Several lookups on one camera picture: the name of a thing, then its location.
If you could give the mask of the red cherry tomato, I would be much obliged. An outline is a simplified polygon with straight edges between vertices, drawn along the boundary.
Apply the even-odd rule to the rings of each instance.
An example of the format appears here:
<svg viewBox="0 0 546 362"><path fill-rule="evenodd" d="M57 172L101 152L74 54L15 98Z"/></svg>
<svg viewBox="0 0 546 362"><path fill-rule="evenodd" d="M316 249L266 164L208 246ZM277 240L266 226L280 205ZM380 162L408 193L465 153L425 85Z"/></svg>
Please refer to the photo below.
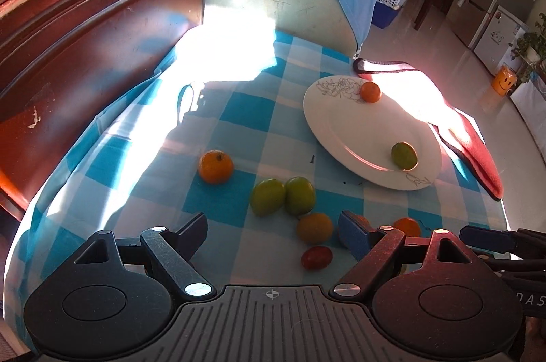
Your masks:
<svg viewBox="0 0 546 362"><path fill-rule="evenodd" d="M312 246L301 256L301 265L309 271L319 271L333 260L332 250L328 246Z"/></svg>

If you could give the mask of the yellow-orange fruit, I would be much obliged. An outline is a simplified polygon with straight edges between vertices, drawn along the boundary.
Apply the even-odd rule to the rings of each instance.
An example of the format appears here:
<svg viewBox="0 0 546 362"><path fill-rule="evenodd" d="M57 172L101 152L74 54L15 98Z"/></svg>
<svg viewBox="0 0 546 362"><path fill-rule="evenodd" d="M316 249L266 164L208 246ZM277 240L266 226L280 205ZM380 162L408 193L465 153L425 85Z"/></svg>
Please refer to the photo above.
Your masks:
<svg viewBox="0 0 546 362"><path fill-rule="evenodd" d="M329 240L334 232L332 220L325 213L314 212L300 218L296 226L297 236L308 245Z"/></svg>

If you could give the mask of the green fruit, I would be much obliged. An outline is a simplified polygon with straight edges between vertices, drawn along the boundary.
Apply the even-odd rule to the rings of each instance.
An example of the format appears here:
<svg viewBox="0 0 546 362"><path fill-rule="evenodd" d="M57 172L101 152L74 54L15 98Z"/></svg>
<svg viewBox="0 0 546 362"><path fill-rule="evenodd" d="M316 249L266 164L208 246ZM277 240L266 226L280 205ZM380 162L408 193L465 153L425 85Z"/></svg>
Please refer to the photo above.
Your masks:
<svg viewBox="0 0 546 362"><path fill-rule="evenodd" d="M285 186L280 180L263 180L253 188L250 197L251 209L256 216L268 216L283 207L285 195Z"/></svg>
<svg viewBox="0 0 546 362"><path fill-rule="evenodd" d="M310 212L316 204L316 191L304 177L294 177L285 184L285 210L291 216L301 216Z"/></svg>
<svg viewBox="0 0 546 362"><path fill-rule="evenodd" d="M393 145L390 154L393 163L401 170L413 170L418 164L416 150L411 144L405 141L397 142Z"/></svg>

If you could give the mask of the large orange tangerine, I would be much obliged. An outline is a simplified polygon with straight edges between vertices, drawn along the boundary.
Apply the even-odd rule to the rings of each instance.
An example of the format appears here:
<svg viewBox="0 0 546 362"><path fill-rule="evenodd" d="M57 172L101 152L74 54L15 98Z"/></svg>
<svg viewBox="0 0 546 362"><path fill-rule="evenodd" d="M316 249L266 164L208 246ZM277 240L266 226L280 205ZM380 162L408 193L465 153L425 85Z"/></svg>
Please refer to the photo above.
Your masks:
<svg viewBox="0 0 546 362"><path fill-rule="evenodd" d="M200 157L197 171L204 182L220 185L230 179L234 171L234 164L229 154L222 150L212 149Z"/></svg>

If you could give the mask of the green fruit on plate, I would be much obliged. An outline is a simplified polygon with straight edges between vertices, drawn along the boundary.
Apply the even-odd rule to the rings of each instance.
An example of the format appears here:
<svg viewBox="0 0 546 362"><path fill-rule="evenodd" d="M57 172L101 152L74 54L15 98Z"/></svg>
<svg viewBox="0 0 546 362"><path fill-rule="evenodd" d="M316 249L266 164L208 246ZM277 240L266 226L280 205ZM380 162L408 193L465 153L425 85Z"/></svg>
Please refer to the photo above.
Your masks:
<svg viewBox="0 0 546 362"><path fill-rule="evenodd" d="M401 170L413 170L418 164L416 150L411 144L405 141L397 142L393 145L390 154L393 163Z"/></svg>

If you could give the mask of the white patterned plate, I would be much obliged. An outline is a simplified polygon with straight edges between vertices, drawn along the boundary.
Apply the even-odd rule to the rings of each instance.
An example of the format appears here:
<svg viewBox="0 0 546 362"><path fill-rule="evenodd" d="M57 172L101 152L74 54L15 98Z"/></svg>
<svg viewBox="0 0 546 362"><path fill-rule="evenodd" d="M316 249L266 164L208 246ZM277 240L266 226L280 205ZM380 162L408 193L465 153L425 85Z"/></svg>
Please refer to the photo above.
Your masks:
<svg viewBox="0 0 546 362"><path fill-rule="evenodd" d="M362 84L359 77L331 75L307 88L304 117L313 135L336 161L369 182L403 191L432 185L442 167L432 127L387 95L375 103L363 101ZM398 142L416 151L416 167L409 171L392 161Z"/></svg>

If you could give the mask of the blue checkered tablecloth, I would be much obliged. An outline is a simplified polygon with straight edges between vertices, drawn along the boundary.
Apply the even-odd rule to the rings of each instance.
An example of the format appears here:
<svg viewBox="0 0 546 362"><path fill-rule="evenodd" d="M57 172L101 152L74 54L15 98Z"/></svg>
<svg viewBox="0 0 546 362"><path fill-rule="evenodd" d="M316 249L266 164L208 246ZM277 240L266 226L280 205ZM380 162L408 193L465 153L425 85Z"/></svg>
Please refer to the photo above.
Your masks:
<svg viewBox="0 0 546 362"><path fill-rule="evenodd" d="M209 230L192 263L212 284L330 286L354 258L331 239L329 267L304 270L296 220L283 211L260 218L250 208L254 186L268 178L306 178L315 211L331 219L343 211L375 225L409 217L423 234L505 226L503 205L434 131L441 171L416 191L369 182L321 146L304 117L304 94L325 76L350 75L346 56L280 32L236 36L213 56L211 39L204 28L188 31L150 79L95 117L30 202L5 269L4 316L22 340L25 301L94 232L135 237L156 225L176 228L195 212ZM197 171L212 149L234 164L220 185Z"/></svg>

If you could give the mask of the red fleece cloth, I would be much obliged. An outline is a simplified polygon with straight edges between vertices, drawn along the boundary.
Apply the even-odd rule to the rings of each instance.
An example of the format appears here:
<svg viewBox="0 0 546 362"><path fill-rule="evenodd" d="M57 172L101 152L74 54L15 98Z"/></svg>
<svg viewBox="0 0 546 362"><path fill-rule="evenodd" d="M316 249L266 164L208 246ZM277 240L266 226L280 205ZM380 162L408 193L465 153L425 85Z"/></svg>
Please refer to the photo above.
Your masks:
<svg viewBox="0 0 546 362"><path fill-rule="evenodd" d="M407 62L353 61L355 74L377 83L407 113L430 124L442 143L465 165L495 200L503 198L503 182L474 119L452 106L436 84Z"/></svg>

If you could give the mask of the orange on plate top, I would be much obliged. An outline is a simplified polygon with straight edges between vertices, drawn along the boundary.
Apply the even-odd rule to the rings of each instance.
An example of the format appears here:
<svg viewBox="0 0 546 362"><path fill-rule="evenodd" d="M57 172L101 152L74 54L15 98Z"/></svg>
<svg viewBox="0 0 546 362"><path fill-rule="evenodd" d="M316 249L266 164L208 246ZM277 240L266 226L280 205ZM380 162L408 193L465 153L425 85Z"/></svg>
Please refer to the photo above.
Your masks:
<svg viewBox="0 0 546 362"><path fill-rule="evenodd" d="M381 99L382 91L373 81L364 82L359 90L360 98L367 103L376 103Z"/></svg>

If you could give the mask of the yellow smiley bin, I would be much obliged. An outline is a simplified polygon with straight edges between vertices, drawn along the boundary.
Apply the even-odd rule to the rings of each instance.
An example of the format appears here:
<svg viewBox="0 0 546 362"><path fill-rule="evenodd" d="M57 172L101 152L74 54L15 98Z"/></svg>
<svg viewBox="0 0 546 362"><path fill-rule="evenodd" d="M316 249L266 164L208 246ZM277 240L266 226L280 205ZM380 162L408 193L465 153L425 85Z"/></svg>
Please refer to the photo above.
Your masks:
<svg viewBox="0 0 546 362"><path fill-rule="evenodd" d="M505 96L516 81L516 73L503 64L491 82L491 87L499 96Z"/></svg>

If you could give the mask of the potted green plant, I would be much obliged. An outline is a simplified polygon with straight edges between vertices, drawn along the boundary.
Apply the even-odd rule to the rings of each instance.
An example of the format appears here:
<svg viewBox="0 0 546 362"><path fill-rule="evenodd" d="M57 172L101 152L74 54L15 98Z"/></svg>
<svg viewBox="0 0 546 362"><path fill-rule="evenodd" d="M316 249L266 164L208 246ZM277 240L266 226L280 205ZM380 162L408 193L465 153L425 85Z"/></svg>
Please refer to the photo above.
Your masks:
<svg viewBox="0 0 546 362"><path fill-rule="evenodd" d="M537 30L526 32L516 40L516 46L513 49L513 57L523 61L516 73L518 84L529 82L533 74L545 79L545 13L540 13L538 17L540 19L535 24Z"/></svg>

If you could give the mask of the small white fridge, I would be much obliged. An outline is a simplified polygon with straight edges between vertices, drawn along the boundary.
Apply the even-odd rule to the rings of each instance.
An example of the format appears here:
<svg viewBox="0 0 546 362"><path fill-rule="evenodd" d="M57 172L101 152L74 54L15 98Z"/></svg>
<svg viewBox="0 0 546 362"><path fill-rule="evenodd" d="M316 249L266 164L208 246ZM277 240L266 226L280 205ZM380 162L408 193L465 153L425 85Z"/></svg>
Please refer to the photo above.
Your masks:
<svg viewBox="0 0 546 362"><path fill-rule="evenodd" d="M522 60L513 54L516 42L529 28L503 6L498 6L477 43L474 53L492 75L503 66L517 72Z"/></svg>

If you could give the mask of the wooden sofa backrest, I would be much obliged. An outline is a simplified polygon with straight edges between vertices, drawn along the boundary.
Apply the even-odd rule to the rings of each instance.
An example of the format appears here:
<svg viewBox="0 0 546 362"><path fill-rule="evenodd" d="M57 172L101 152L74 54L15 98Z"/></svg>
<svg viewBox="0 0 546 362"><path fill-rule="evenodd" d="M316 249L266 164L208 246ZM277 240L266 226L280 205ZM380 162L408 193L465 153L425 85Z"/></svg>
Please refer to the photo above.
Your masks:
<svg viewBox="0 0 546 362"><path fill-rule="evenodd" d="M202 22L204 0L1 4L1 211L30 201L95 115Z"/></svg>

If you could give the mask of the blue storage box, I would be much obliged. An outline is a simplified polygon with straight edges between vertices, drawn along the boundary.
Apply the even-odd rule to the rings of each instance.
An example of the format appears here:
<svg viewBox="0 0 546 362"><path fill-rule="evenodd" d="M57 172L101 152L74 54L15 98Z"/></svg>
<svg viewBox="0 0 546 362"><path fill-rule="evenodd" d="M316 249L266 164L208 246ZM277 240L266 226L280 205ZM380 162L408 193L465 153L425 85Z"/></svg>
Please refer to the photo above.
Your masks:
<svg viewBox="0 0 546 362"><path fill-rule="evenodd" d="M372 16L372 25L384 29L387 28L400 13L400 8L394 9L381 2L376 2Z"/></svg>

